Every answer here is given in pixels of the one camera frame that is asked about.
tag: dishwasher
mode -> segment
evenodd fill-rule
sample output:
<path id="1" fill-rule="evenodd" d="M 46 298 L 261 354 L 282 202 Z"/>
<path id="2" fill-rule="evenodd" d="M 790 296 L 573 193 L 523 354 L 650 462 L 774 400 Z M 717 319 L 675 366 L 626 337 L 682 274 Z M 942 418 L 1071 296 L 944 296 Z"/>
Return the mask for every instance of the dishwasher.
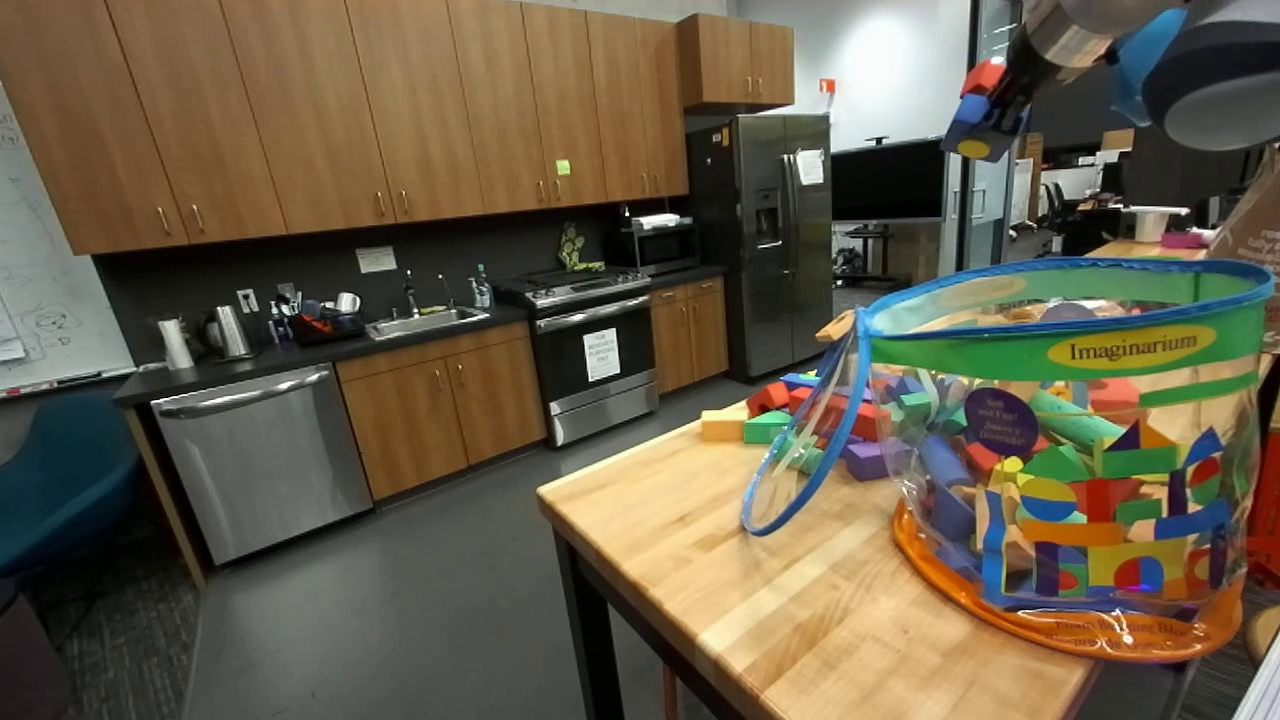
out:
<path id="1" fill-rule="evenodd" d="M 154 400 L 212 564 L 369 512 L 328 363 Z"/>

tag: black backsplash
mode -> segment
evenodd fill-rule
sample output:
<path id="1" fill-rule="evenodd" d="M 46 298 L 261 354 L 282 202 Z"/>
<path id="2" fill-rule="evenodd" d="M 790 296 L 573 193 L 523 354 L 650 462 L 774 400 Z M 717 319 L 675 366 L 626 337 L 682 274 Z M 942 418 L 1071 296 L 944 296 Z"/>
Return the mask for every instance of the black backsplash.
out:
<path id="1" fill-rule="evenodd" d="M 577 222 L 588 236 L 583 256 L 599 256 L 605 236 L 621 228 L 621 206 L 613 202 L 128 250 L 96 256 L 96 270 L 110 286 L 128 351 L 139 363 L 154 363 L 163 354 L 155 319 L 179 314 L 190 333 L 203 326 L 218 303 L 236 303 L 236 286 L 257 286 L 261 303 L 270 303 L 276 284 L 295 284 L 306 296 L 326 298 L 354 286 L 365 298 L 365 314 L 392 314 L 392 306 L 406 306 L 401 270 L 414 268 L 420 303 L 443 298 L 439 270 L 452 298 L 465 303 L 476 263 L 484 263 L 494 280 L 558 268 L 563 222 Z M 396 270 L 361 274 L 355 248 L 376 242 L 396 248 Z"/>

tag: microwave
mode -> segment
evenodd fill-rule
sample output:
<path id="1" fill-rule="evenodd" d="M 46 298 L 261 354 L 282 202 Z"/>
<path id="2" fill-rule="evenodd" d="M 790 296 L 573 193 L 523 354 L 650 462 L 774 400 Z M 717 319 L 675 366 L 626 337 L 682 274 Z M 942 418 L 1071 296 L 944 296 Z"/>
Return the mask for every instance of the microwave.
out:
<path id="1" fill-rule="evenodd" d="M 675 270 L 702 263 L 697 222 L 687 216 L 657 211 L 632 216 L 609 239 L 609 263 Z"/>

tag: stove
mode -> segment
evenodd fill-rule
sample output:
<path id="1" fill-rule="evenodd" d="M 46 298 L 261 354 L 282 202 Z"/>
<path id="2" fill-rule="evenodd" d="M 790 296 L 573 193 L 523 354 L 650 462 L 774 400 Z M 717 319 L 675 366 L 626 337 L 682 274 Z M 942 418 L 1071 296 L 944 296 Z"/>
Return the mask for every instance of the stove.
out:
<path id="1" fill-rule="evenodd" d="M 528 306 L 551 447 L 657 409 L 650 286 L 654 274 L 635 268 L 558 268 L 498 284 L 498 296 Z"/>
<path id="2" fill-rule="evenodd" d="M 593 303 L 609 296 L 639 296 L 650 290 L 654 270 L 635 268 L 605 268 L 605 270 L 567 270 L 567 268 L 544 268 L 523 270 L 498 284 L 498 296 L 521 298 L 532 313 L 551 313 L 567 303 Z"/>

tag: kitchen sink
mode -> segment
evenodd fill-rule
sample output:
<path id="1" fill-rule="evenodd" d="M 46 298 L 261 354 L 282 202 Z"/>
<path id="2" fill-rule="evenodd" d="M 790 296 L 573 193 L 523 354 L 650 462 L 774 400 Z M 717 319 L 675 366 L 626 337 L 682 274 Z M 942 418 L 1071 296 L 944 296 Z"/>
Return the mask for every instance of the kitchen sink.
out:
<path id="1" fill-rule="evenodd" d="M 420 337 L 420 333 L 480 323 L 480 319 L 488 319 L 484 306 L 437 306 L 437 313 L 420 313 L 420 314 L 369 319 L 365 337 L 369 341 L 396 341 L 396 337 Z"/>

